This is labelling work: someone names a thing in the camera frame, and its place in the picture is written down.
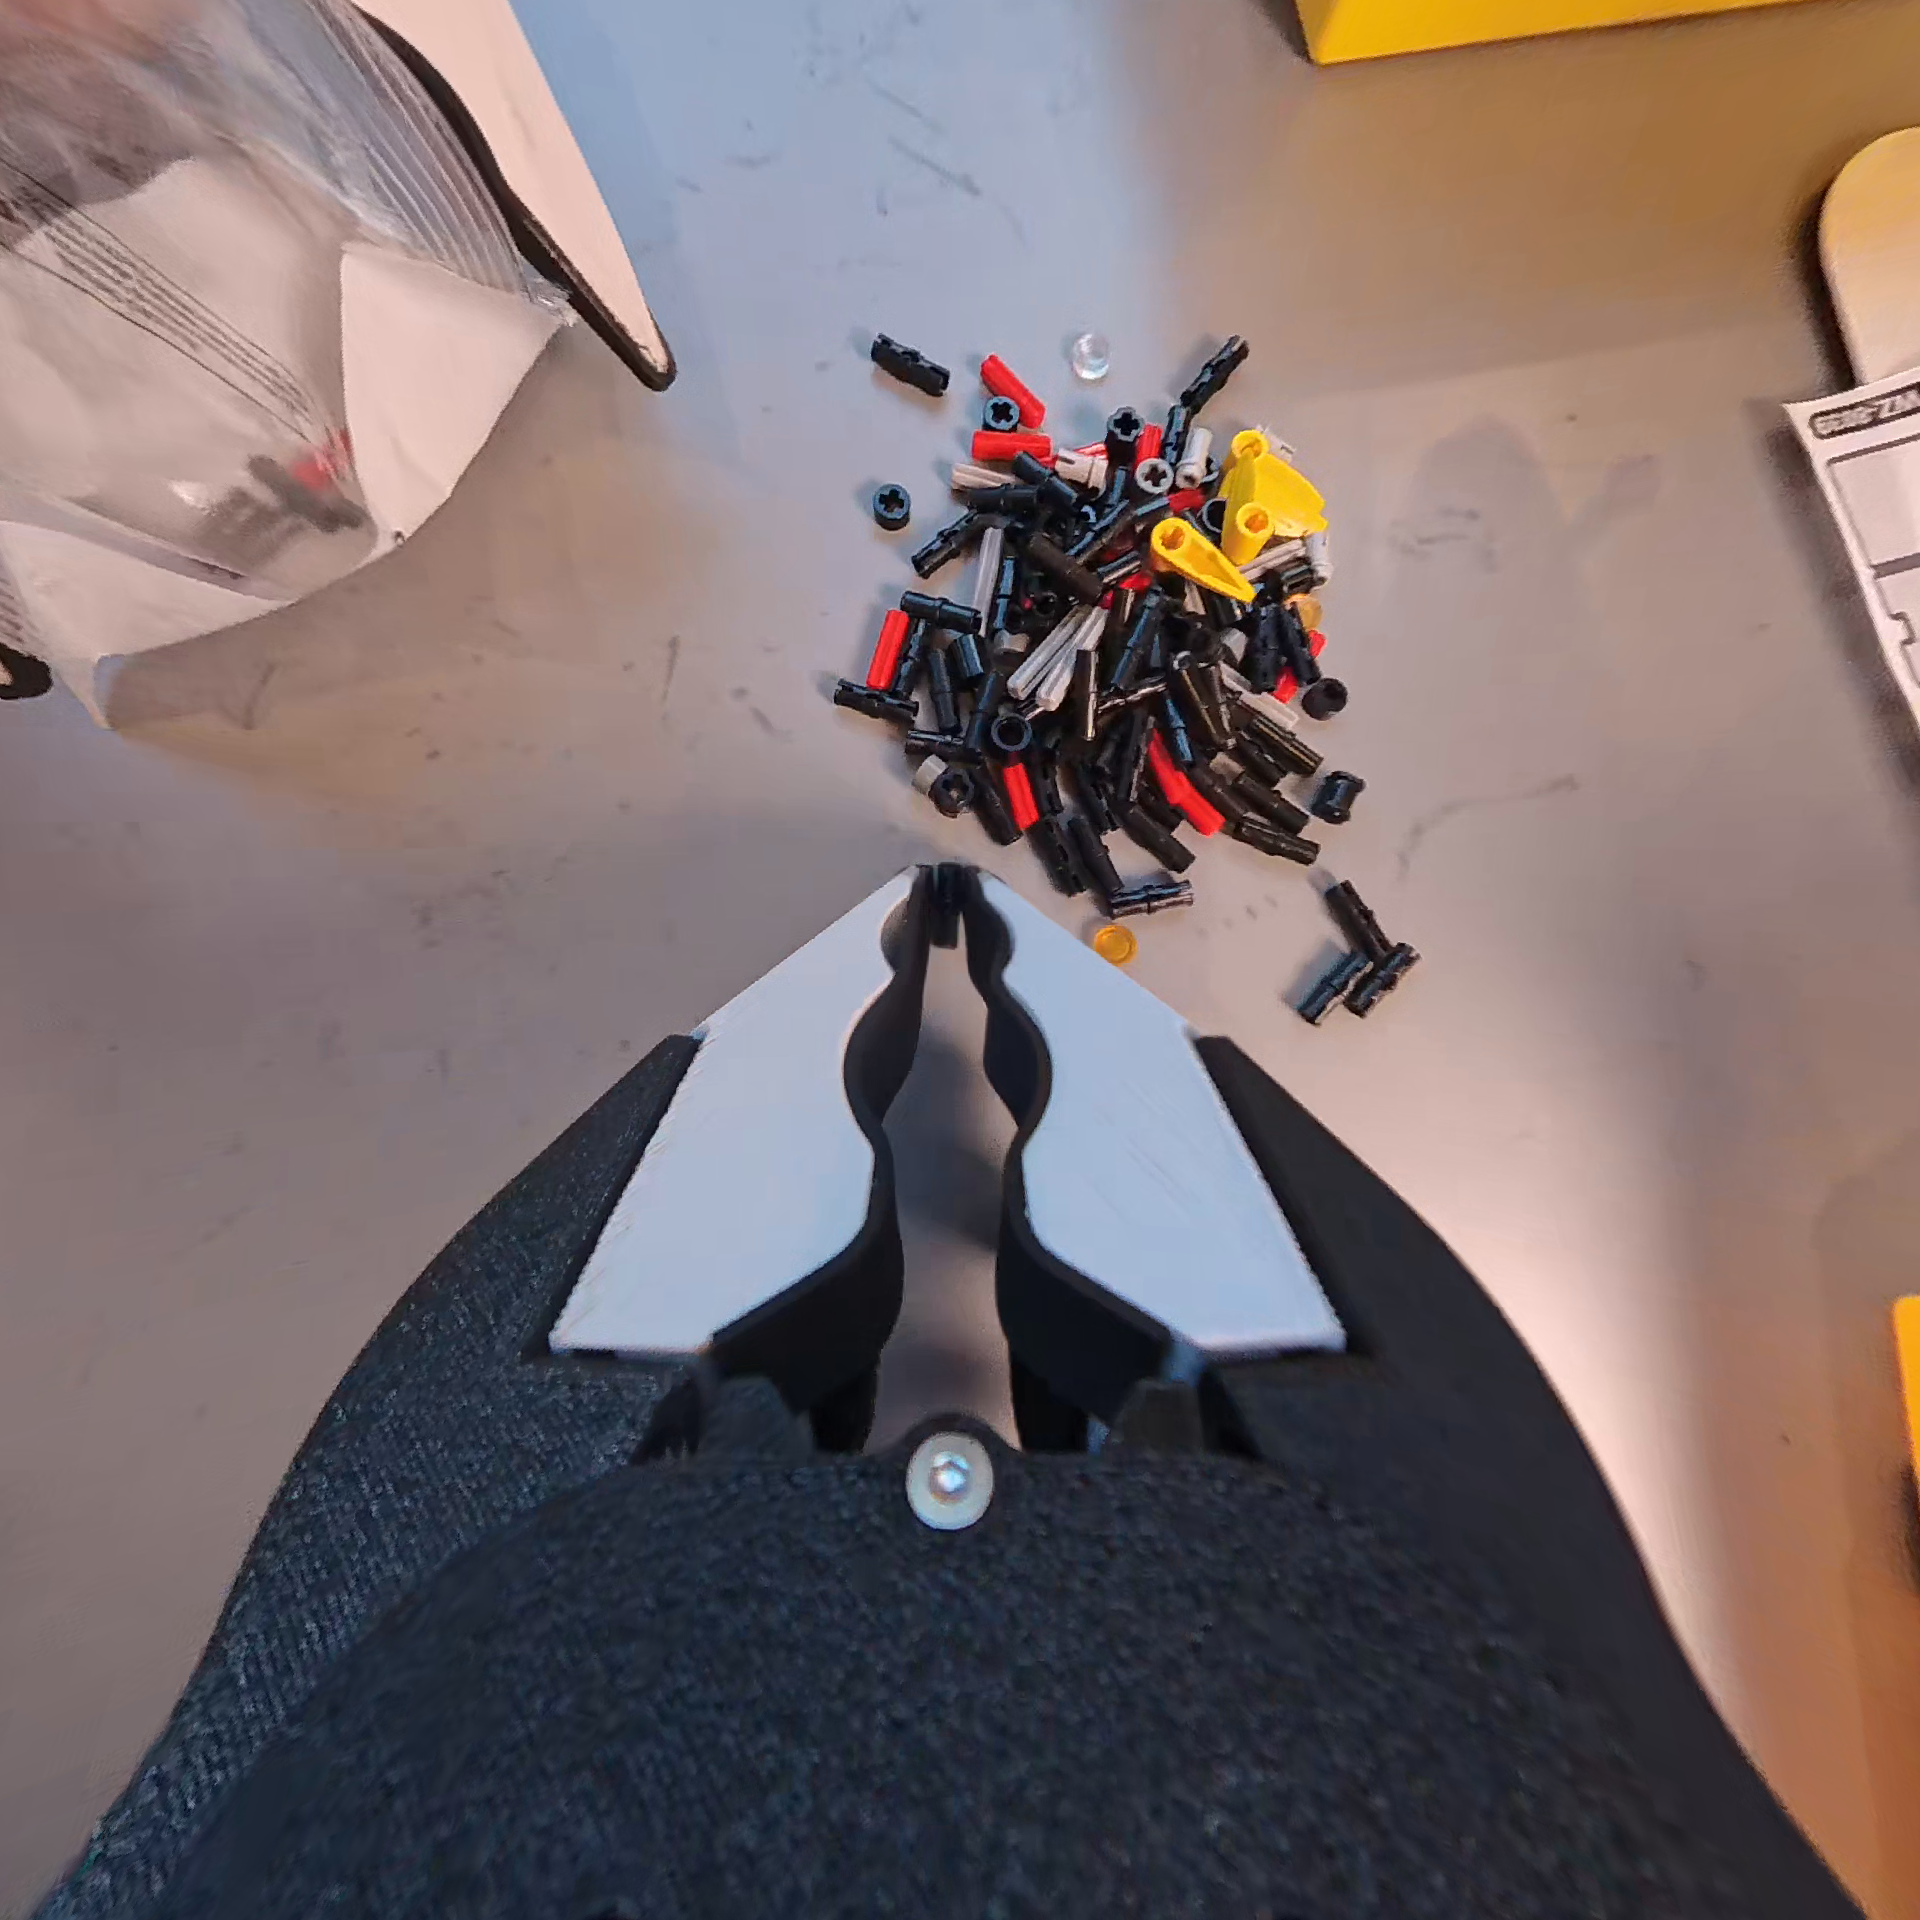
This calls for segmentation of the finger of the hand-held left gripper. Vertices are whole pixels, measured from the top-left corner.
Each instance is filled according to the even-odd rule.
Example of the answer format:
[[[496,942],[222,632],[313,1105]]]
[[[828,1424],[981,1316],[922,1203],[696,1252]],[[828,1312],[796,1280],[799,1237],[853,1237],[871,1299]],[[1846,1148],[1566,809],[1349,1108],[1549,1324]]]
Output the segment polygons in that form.
[[[510,1],[365,1],[480,176],[520,259],[648,392],[676,359]]]

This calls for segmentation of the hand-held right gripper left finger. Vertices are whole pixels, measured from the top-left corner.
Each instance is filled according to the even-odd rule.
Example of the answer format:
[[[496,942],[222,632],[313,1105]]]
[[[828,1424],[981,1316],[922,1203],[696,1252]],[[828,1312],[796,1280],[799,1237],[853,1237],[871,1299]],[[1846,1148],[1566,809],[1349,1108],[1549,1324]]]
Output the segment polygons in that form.
[[[705,1016],[551,1352],[877,1364],[902,1301],[882,1120],[941,919],[937,870],[902,870]]]

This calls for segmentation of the yellow storage bin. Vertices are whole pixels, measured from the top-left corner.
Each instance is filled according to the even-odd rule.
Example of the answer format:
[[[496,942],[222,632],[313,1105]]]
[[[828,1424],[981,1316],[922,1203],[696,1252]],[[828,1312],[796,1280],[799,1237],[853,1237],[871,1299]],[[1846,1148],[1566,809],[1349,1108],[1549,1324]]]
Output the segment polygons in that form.
[[[1294,9],[1311,61],[1357,63],[1773,9],[1773,1],[1295,1]]]

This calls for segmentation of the grey desk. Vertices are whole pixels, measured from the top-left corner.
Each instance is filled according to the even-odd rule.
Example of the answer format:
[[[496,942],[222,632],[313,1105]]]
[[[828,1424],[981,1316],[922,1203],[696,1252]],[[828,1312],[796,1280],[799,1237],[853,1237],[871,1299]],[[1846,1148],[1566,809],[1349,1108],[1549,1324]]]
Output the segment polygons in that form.
[[[1311,881],[1199,846],[1134,976],[1541,1355],[1702,1680],[1914,1915],[1914,740],[1784,401],[1806,222],[1914,4],[1317,67],[1289,4],[527,4],[676,357],[560,335],[327,597],[5,709],[5,1915],[154,1740],[329,1390],[664,1033],[991,859],[829,705],[1001,351],[1330,507],[1325,840],[1421,948],[1289,1008]]]

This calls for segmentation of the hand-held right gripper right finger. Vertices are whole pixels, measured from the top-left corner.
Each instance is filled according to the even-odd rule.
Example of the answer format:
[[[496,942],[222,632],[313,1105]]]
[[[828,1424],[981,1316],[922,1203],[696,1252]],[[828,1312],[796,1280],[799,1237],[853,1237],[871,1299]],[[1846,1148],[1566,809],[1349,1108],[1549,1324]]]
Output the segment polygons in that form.
[[[1028,1372],[1202,1372],[1345,1329],[1188,1022],[1005,881],[965,875],[982,1068],[1015,1124],[997,1307]]]

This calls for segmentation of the clear plastic bag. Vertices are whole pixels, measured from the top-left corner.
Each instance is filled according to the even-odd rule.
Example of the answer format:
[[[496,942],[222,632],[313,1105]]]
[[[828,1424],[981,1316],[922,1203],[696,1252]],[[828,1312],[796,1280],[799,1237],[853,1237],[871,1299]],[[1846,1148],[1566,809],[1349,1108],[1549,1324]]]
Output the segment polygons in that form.
[[[569,318],[357,7],[5,4],[5,702],[390,552]]]

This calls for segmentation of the pile of mixed small plastic parts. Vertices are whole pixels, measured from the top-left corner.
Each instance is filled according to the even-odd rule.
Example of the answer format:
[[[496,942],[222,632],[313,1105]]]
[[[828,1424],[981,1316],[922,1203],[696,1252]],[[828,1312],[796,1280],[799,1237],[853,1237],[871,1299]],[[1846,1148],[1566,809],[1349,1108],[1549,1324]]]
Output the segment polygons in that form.
[[[831,684],[941,815],[1087,897],[1108,956],[1192,902],[1199,837],[1309,870],[1364,790],[1303,732],[1351,700],[1322,662],[1325,500],[1289,444],[1207,417],[1248,355],[1228,335],[1164,413],[1124,401],[1087,440],[984,355],[957,513]]]

